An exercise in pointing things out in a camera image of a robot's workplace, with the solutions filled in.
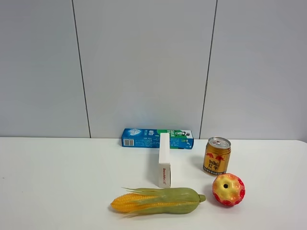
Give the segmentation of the gold Red Bull can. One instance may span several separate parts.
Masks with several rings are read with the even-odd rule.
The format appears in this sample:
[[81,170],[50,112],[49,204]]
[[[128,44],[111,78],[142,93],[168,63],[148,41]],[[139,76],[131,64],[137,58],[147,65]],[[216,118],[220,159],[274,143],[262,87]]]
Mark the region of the gold Red Bull can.
[[225,174],[231,154],[231,142],[222,137],[211,137],[208,139],[203,170],[211,175],[218,176]]

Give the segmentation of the red yellow dimpled ball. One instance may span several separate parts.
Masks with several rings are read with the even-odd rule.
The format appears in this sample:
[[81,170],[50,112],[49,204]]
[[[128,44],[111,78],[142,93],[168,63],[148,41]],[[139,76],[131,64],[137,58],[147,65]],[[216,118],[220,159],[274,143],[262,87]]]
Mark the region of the red yellow dimpled ball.
[[231,173],[218,175],[213,182],[212,191],[215,199],[228,207],[239,204],[246,192],[242,180]]

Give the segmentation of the blue green toothpaste box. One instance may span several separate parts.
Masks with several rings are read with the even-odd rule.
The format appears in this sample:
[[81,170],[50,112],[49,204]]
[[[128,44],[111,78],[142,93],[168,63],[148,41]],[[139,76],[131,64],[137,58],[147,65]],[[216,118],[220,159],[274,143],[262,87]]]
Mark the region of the blue green toothpaste box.
[[171,149],[192,149],[194,137],[190,130],[167,130],[167,129],[138,129],[126,128],[121,136],[123,147],[134,148],[159,148],[160,136],[168,133]]

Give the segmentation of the white rectangular box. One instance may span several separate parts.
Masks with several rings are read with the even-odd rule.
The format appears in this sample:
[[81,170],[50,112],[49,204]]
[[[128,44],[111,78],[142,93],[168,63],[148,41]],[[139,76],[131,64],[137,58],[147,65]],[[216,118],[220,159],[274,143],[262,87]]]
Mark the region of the white rectangular box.
[[170,188],[171,187],[169,133],[160,134],[159,161],[158,161],[158,186],[160,188]]

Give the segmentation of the toy corn cob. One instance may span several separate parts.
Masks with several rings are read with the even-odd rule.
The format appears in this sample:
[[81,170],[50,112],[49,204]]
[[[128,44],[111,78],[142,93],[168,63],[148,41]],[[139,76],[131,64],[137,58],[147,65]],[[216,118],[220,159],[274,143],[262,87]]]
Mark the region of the toy corn cob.
[[206,200],[205,195],[186,187],[135,188],[112,201],[111,207],[125,215],[187,214]]

